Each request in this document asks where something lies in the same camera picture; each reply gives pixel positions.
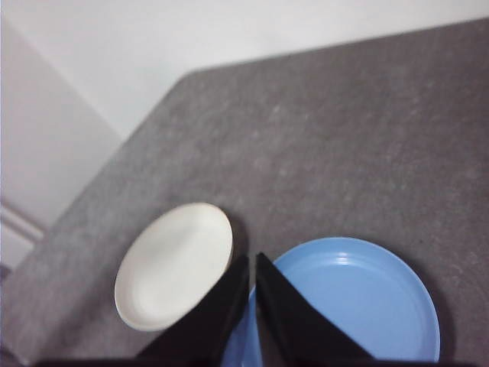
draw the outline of speckled gray surface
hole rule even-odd
[[[209,201],[250,253],[392,250],[432,294],[443,358],[488,364],[488,38],[486,19],[186,76],[2,285],[4,342],[28,362],[134,355],[156,334],[119,319],[118,264],[162,212]]]

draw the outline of blue plate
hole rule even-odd
[[[360,239],[317,239],[292,248],[274,264],[313,307],[376,359],[438,361],[440,333],[431,297],[392,252]],[[244,342],[241,365],[260,367],[254,289],[246,312],[246,327],[240,325],[232,339]]]

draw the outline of white plate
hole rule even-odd
[[[162,330],[196,306],[228,267],[232,230],[208,203],[178,206],[134,241],[115,279],[115,306],[132,328]]]

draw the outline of plate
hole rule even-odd
[[[115,280],[115,306],[136,330],[163,330],[196,306],[228,267],[232,230],[208,203],[178,206],[134,241]]]
[[[440,333],[431,297],[392,252],[360,239],[317,239],[292,248],[274,264],[313,307],[376,359],[438,361]],[[252,290],[241,365],[260,367],[255,297]]]

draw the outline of gray countertop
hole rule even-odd
[[[119,319],[119,262],[161,213],[208,201],[237,253],[390,249],[432,295],[442,358],[488,364],[488,39],[486,19],[185,76],[2,285],[5,345],[133,356],[156,333]]]

